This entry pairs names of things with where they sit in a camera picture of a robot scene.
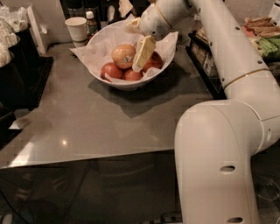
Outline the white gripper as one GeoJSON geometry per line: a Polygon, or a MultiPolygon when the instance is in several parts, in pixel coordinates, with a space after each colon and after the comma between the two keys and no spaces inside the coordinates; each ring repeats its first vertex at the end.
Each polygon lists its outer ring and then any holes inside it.
{"type": "Polygon", "coordinates": [[[140,72],[156,48],[156,40],[164,39],[170,32],[170,26],[165,21],[160,9],[152,3],[142,14],[131,20],[125,26],[127,33],[142,33],[143,39],[136,45],[136,55],[133,59],[132,69],[140,72]]]}

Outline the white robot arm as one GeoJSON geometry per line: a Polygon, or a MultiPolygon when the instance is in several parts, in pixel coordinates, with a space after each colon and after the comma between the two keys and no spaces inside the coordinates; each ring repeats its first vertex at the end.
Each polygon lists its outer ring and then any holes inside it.
{"type": "Polygon", "coordinates": [[[250,160],[280,137],[280,87],[223,0],[154,0],[127,30],[148,50],[199,13],[225,99],[204,101],[179,119],[174,154],[183,224],[260,224],[250,160]]]}

